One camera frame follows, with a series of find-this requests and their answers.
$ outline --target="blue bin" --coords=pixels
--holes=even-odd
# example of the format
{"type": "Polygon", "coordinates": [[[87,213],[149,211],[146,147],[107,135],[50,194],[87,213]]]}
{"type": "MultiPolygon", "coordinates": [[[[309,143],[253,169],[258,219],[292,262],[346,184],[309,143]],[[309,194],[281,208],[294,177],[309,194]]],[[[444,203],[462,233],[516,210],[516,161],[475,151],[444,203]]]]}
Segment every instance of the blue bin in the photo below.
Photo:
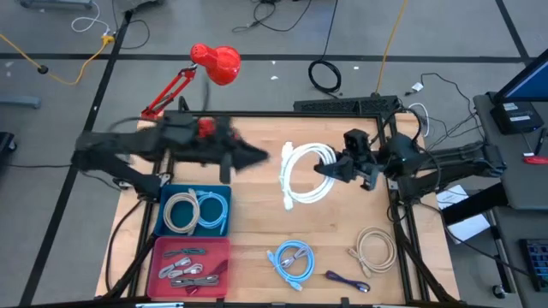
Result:
{"type": "MultiPolygon", "coordinates": [[[[157,236],[188,236],[186,234],[178,234],[171,231],[164,223],[164,208],[168,199],[176,193],[188,193],[188,189],[194,189],[195,191],[204,191],[218,193],[223,196],[228,205],[228,214],[226,218],[226,224],[222,234],[219,234],[221,231],[221,226],[216,228],[204,228],[199,224],[196,225],[196,229],[192,236],[227,236],[229,233],[229,223],[230,223],[230,208],[232,203],[232,190],[228,186],[224,185],[182,185],[182,184],[171,184],[162,187],[162,196],[160,198],[160,210],[158,212],[158,219],[156,221],[156,226],[154,227],[154,234],[157,236]]],[[[200,217],[212,222],[216,220],[222,212],[223,208],[221,204],[213,198],[209,198],[204,201],[200,206],[200,217]]],[[[186,226],[193,217],[193,208],[192,205],[188,202],[180,202],[175,204],[171,210],[171,221],[176,226],[186,226]]]]}

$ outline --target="gray floor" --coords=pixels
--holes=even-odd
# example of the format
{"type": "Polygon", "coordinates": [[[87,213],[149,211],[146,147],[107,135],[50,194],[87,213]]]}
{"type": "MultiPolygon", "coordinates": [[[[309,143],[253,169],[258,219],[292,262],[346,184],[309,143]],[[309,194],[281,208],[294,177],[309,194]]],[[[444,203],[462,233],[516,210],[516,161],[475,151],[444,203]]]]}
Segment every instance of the gray floor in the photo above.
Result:
{"type": "MultiPolygon", "coordinates": [[[[100,19],[114,28],[110,0],[96,0],[100,19]]],[[[543,0],[503,0],[530,56],[548,47],[548,3],[543,0]]],[[[229,44],[242,54],[318,55],[324,49],[334,0],[313,0],[301,23],[288,33],[274,33],[259,27],[246,33],[231,28],[251,20],[253,4],[248,0],[168,0],[164,6],[150,7],[134,15],[151,28],[151,39],[138,50],[122,54],[184,55],[197,42],[229,44]]],[[[339,2],[330,55],[382,55],[401,1],[343,0],[339,2]]],[[[291,24],[306,5],[283,0],[269,20],[275,27],[291,24]]],[[[74,33],[70,22],[78,16],[94,16],[95,11],[48,6],[45,11],[23,9],[14,1],[0,3],[0,29],[29,53],[93,53],[100,46],[104,27],[74,33]]],[[[125,46],[144,38],[140,24],[128,29],[125,46]]],[[[0,44],[0,53],[13,52],[0,44]]],[[[509,35],[497,5],[477,0],[413,0],[390,50],[396,56],[509,56],[519,53],[509,35]]],[[[52,71],[73,79],[83,61],[43,60],[52,71]]],[[[17,135],[18,151],[12,163],[67,163],[74,140],[84,127],[96,95],[106,61],[93,62],[78,86],[64,86],[36,74],[23,60],[6,60],[0,55],[0,93],[35,95],[43,100],[40,110],[0,106],[0,130],[17,135]]],[[[233,84],[211,87],[213,110],[292,110],[295,100],[325,98],[307,78],[309,61],[245,61],[233,84]]],[[[367,96],[374,91],[379,62],[334,62],[341,70],[344,97],[367,96]]],[[[94,129],[101,131],[111,122],[135,116],[164,88],[175,72],[187,66],[177,61],[116,62],[110,84],[98,111],[94,129]]],[[[397,94],[406,105],[423,103],[430,116],[453,126],[468,115],[466,101],[452,85],[426,77],[425,89],[411,97],[403,93],[419,81],[420,74],[437,72],[459,84],[470,98],[503,86],[523,69],[521,63],[432,63],[389,62],[381,94],[397,94]]],[[[320,81],[332,76],[318,68],[320,81]]],[[[191,108],[202,102],[201,78],[184,95],[191,108]]],[[[473,127],[472,122],[462,131],[473,127]]],[[[432,124],[429,144],[442,135],[442,127],[432,124]]],[[[479,138],[476,131],[448,139],[440,147],[462,145],[479,138]]],[[[0,306],[17,305],[21,300],[34,259],[55,208],[67,174],[66,169],[7,169],[0,177],[0,306]]],[[[468,189],[488,187],[492,181],[467,179],[468,189]]],[[[34,304],[90,299],[95,291],[118,199],[117,192],[96,180],[78,175],[67,209],[45,266],[34,304]]],[[[493,251],[489,234],[472,240],[476,246],[493,251]]],[[[494,299],[490,287],[499,283],[495,264],[461,246],[450,246],[461,296],[478,305],[516,307],[516,296],[494,299]]]]}

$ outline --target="wooden table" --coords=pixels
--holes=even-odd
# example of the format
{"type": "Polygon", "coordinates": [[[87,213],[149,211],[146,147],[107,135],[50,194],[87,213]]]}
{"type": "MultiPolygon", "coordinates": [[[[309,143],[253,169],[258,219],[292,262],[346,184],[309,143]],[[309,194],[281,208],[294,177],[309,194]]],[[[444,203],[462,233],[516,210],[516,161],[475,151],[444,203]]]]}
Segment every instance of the wooden table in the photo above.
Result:
{"type": "MultiPolygon", "coordinates": [[[[417,130],[411,115],[398,115],[398,131],[413,136],[417,130]]],[[[297,204],[292,211],[283,207],[283,194],[278,181],[283,144],[290,140],[294,146],[321,142],[343,148],[343,134],[359,128],[371,135],[377,133],[374,120],[360,118],[297,118],[297,117],[239,117],[234,126],[252,145],[267,150],[271,158],[267,163],[246,169],[232,176],[233,203],[230,217],[229,239],[231,256],[229,263],[229,292],[226,302],[285,302],[285,303],[340,303],[348,297],[351,304],[404,304],[402,279],[398,262],[385,274],[373,274],[366,279],[358,262],[347,254],[347,248],[355,246],[356,237],[365,227],[376,226],[393,234],[386,217],[389,205],[385,180],[379,176],[377,188],[366,192],[360,182],[349,184],[336,182],[330,193],[315,204],[297,204]],[[301,292],[295,291],[272,268],[266,251],[275,251],[285,240],[304,240],[316,257],[313,276],[302,284],[301,292]],[[372,287],[369,293],[334,281],[323,274],[333,270],[348,279],[366,281],[372,287]]],[[[152,172],[152,164],[135,157],[134,167],[143,173],[152,172]]],[[[303,157],[295,166],[291,179],[293,190],[312,190],[322,180],[312,166],[317,163],[315,154],[303,157]]],[[[218,166],[200,167],[198,164],[178,163],[174,183],[218,183],[218,166]]],[[[434,195],[423,202],[438,206],[434,195]]],[[[133,191],[122,192],[113,222],[113,228],[124,214],[136,203],[133,191]]],[[[134,258],[144,206],[141,206],[120,228],[112,250],[111,284],[123,274],[134,258]]],[[[158,207],[150,232],[153,229],[158,207]]],[[[414,217],[420,239],[420,249],[426,265],[446,290],[458,298],[456,280],[450,260],[441,219],[436,212],[414,207],[414,217]]],[[[368,257],[380,260],[386,249],[379,240],[367,242],[368,257]]],[[[139,292],[145,294],[150,259],[141,267],[139,292]]],[[[408,262],[414,287],[414,297],[419,298],[414,266],[408,262]]],[[[104,265],[101,270],[96,294],[106,292],[104,265]]],[[[187,301],[214,299],[187,299],[187,301]]]]}

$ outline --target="blue screen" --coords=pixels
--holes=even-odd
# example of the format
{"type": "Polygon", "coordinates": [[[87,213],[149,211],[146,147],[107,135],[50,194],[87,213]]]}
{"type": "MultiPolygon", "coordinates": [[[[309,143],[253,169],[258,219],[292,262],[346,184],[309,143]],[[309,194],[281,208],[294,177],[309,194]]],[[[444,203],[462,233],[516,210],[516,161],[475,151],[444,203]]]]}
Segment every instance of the blue screen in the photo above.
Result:
{"type": "Polygon", "coordinates": [[[548,62],[512,89],[506,98],[546,98],[548,100],[548,62]]]}

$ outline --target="red lamp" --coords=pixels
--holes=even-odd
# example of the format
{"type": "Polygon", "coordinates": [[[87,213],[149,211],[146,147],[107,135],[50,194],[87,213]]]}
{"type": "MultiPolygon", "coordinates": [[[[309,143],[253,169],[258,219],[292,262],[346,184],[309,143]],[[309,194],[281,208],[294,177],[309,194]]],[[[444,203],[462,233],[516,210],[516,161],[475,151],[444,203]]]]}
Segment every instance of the red lamp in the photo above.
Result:
{"type": "Polygon", "coordinates": [[[204,44],[196,44],[190,50],[190,59],[195,63],[179,71],[177,76],[165,87],[152,103],[141,111],[140,115],[147,119],[155,119],[164,108],[187,86],[196,75],[199,64],[205,67],[207,75],[213,82],[226,86],[234,81],[240,73],[241,59],[236,49],[229,46],[211,48],[204,44]],[[186,79],[173,92],[169,93],[182,77],[186,79]]]}
{"type": "Polygon", "coordinates": [[[204,44],[196,44],[190,50],[190,59],[205,67],[209,78],[220,86],[234,81],[240,72],[240,55],[229,46],[211,48],[204,44]]]}

